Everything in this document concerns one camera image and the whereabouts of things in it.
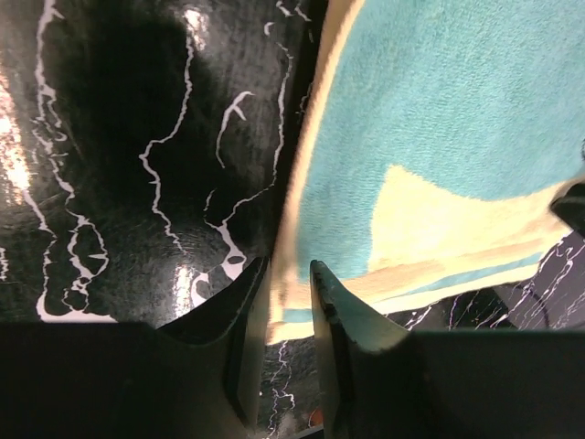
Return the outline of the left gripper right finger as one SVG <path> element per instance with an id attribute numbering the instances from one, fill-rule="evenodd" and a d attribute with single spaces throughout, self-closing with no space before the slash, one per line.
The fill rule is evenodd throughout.
<path id="1" fill-rule="evenodd" d="M 327 438 L 581 438 L 580 331 L 409 331 L 310 266 Z"/>

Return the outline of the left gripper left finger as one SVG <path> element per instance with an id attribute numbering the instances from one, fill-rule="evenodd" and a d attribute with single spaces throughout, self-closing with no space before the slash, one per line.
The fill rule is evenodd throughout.
<path id="1" fill-rule="evenodd" d="M 269 262 L 159 328 L 1 327 L 4 438 L 246 438 L 254 433 Z"/>

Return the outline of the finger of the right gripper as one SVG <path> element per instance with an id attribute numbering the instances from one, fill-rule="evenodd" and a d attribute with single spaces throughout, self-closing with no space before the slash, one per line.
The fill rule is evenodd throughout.
<path id="1" fill-rule="evenodd" d="M 584 175 L 561 185 L 549 204 L 549 210 L 581 238 L 585 237 L 585 184 Z"/>

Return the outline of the yellow green towel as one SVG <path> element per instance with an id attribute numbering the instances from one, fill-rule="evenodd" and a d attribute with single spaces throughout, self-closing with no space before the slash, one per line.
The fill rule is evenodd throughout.
<path id="1" fill-rule="evenodd" d="M 581 1 L 330 2 L 268 343 L 313 334 L 313 260 L 383 314 L 532 277 L 583 177 Z"/>

